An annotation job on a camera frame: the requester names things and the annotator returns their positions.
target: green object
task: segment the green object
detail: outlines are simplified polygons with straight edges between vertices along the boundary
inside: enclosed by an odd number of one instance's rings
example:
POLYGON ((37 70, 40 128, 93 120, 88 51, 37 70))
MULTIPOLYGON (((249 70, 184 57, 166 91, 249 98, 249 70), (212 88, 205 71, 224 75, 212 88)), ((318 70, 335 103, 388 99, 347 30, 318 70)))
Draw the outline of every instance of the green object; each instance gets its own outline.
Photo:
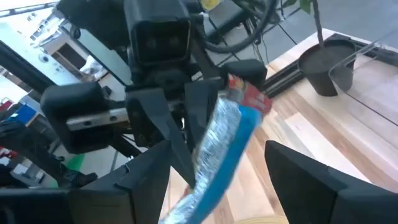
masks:
MULTIPOLYGON (((286 8, 289 6, 293 6, 298 0, 286 0, 283 3, 282 8, 286 8)), ((311 3, 313 0, 300 0, 300 8, 303 9, 304 12, 311 14, 311 3)))
POLYGON ((308 14, 311 14, 311 2, 312 0, 300 0, 301 9, 308 14))
MULTIPOLYGON (((67 163, 66 163, 66 167, 68 169, 74 170, 74 171, 80 171, 81 166, 83 165, 83 162, 85 160, 85 155, 84 154, 80 154, 77 155, 73 158, 71 158, 67 163)), ((58 183, 57 181, 54 181, 53 183, 50 184, 51 188, 58 188, 58 183)))

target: black cable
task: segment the black cable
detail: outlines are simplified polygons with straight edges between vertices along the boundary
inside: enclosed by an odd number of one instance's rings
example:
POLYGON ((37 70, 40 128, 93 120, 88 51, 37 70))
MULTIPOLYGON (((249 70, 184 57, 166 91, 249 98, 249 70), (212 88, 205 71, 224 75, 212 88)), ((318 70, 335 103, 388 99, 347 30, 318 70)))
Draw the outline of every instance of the black cable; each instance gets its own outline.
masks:
MULTIPOLYGON (((218 27, 216 26, 216 24, 214 23, 214 21, 210 18, 209 16, 209 22, 210 24, 213 26, 214 30, 216 31, 217 35, 221 38, 221 41, 225 44, 225 46, 229 46, 228 43, 226 42, 226 39, 224 38, 224 36, 221 34, 220 30, 218 29, 218 27)), ((241 60, 234 52, 232 52, 232 56, 236 58, 236 60, 241 60)))
POLYGON ((119 151, 114 152, 110 172, 114 171, 114 167, 116 166, 116 161, 117 161, 117 159, 118 159, 118 156, 119 156, 119 151))
MULTIPOLYGON (((255 28, 254 28, 254 23, 255 23, 255 22, 256 22, 255 20, 254 20, 254 21, 249 21, 249 22, 248 22, 249 28, 250 28, 251 30, 254 30, 254 29, 255 29, 255 28)), ((252 48, 253 48, 253 53, 254 53, 255 55, 257 55, 257 57, 259 58, 259 60, 264 64, 264 60, 262 59, 262 55, 261 55, 260 50, 259 50, 259 46, 256 45, 255 43, 253 43, 253 44, 252 44, 252 48)))
POLYGON ((280 15, 286 20, 284 8, 283 8, 283 0, 280 0, 280 15))
POLYGON ((291 41, 293 41, 293 43, 294 43, 295 45, 297 45, 297 42, 294 41, 294 39, 286 32, 286 30, 285 30, 280 24, 278 24, 278 26, 284 31, 284 33, 289 37, 289 39, 290 39, 291 41))
POLYGON ((265 47, 265 49, 266 49, 266 59, 267 59, 267 63, 269 63, 269 59, 268 59, 268 49, 267 49, 266 42, 264 41, 264 35, 261 36, 261 40, 262 40, 262 44, 264 45, 264 47, 265 47))
POLYGON ((260 10, 264 11, 266 9, 266 3, 264 0, 244 0, 245 2, 249 3, 250 5, 259 8, 260 10))
POLYGON ((136 141, 135 141, 134 139, 132 139, 132 138, 130 138, 130 137, 127 137, 125 134, 123 134, 123 137, 124 137, 125 139, 127 139, 127 140, 130 140, 130 141, 136 143, 136 141))
POLYGON ((132 142, 134 142, 134 143, 136 143, 136 140, 134 140, 134 139, 132 139, 132 138, 130 138, 130 137, 127 137, 125 134, 123 134, 123 137, 126 138, 126 139, 128 139, 128 140, 130 140, 130 141, 132 141, 132 142))
MULTIPOLYGON (((299 8, 299 7, 296 8, 293 12, 289 13, 289 15, 287 15, 286 18, 289 18, 290 16, 293 16, 294 14, 296 14, 297 12, 299 12, 299 10, 301 10, 301 8, 299 8)), ((262 32, 261 35, 264 36, 264 34, 268 33, 270 30, 272 30, 272 29, 275 28, 275 27, 276 27, 276 25, 272 25, 272 27, 265 29, 265 30, 262 32)), ((222 61, 218 62, 216 66, 219 66, 219 65, 225 63, 225 62, 228 61, 231 57, 232 57, 232 55, 227 56, 227 57, 224 58, 222 61)))
POLYGON ((262 19, 262 17, 264 16, 263 14, 261 14, 261 12, 257 12, 255 9, 253 9, 252 7, 249 7, 245 4, 242 4, 241 2, 239 2, 239 0, 234 1, 234 3, 239 6, 241 9, 244 9, 248 12, 250 12, 252 15, 254 15, 254 17, 258 18, 258 19, 262 19))
POLYGON ((220 47, 209 41, 204 41, 203 44, 205 48, 219 54, 228 54, 231 52, 236 53, 245 49, 249 44, 253 43, 255 39, 259 38, 259 35, 261 35, 263 29, 268 25, 272 15, 275 13, 277 2, 278 0, 270 0, 269 7, 266 9, 266 12, 261 18, 260 24, 258 25, 257 29, 246 39, 242 40, 240 43, 234 44, 229 47, 220 47))

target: plant stem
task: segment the plant stem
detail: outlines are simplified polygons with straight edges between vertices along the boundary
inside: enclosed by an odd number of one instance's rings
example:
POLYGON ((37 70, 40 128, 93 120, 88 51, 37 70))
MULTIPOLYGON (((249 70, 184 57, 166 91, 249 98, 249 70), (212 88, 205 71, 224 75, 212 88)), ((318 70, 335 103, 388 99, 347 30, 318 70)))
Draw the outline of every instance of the plant stem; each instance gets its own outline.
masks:
POLYGON ((315 25, 317 26, 319 46, 320 46, 320 48, 324 48, 325 43, 323 41, 323 35, 322 35, 322 25, 321 25, 320 13, 319 13, 318 0, 312 0, 312 4, 313 4, 313 12, 314 12, 314 18, 315 18, 315 25))

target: red packaging label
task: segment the red packaging label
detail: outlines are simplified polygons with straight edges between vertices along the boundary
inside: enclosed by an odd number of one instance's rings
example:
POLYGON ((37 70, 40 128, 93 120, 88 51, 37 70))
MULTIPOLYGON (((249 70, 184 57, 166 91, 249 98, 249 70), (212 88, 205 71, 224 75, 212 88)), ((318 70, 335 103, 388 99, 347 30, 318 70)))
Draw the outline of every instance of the red packaging label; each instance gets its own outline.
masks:
POLYGON ((228 98, 244 106, 257 109, 263 115, 271 110, 272 100, 255 86, 229 74, 228 98))

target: black camera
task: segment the black camera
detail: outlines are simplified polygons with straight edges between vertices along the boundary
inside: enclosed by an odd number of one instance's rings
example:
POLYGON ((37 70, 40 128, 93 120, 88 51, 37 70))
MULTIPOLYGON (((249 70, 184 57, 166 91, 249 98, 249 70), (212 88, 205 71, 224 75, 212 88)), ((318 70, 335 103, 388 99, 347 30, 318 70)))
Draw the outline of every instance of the black camera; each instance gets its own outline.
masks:
POLYGON ((143 68, 186 62, 190 58, 192 25, 180 0, 124 2, 135 62, 143 68))

